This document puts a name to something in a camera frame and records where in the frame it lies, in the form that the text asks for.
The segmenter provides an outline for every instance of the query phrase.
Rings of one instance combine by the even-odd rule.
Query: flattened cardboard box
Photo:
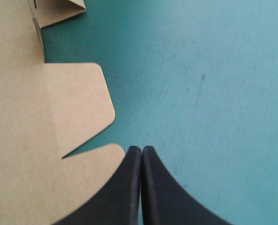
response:
[[[36,0],[33,17],[45,26],[85,10],[82,0],[62,2]],[[47,3],[76,7],[45,20]],[[0,1],[0,225],[48,225],[94,195],[120,164],[122,148],[61,157],[114,117],[101,68],[45,64],[28,3]]]

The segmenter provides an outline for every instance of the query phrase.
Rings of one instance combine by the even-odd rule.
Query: cardboard tab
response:
[[[86,11],[83,0],[28,1],[31,12],[41,29]]]

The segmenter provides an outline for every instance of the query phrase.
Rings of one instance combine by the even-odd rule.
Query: brown cardboard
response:
[[[86,11],[83,0],[28,0],[33,16],[43,28]]]
[[[96,193],[122,148],[61,157],[114,117],[101,68],[45,64],[27,2],[0,1],[0,225],[48,225]]]

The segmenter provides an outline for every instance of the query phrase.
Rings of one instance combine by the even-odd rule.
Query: cardboard flap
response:
[[[33,17],[43,28],[86,10],[83,0],[28,0]]]
[[[96,63],[46,63],[44,74],[63,157],[112,124],[115,111]]]
[[[77,5],[81,6],[82,8],[86,8],[84,0],[69,0],[69,1],[73,2],[74,4],[77,4]]]

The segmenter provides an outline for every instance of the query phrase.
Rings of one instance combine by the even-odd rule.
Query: teal floor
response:
[[[278,0],[85,3],[43,30],[47,62],[102,66],[116,110],[77,152],[154,145],[210,210],[278,225]]]

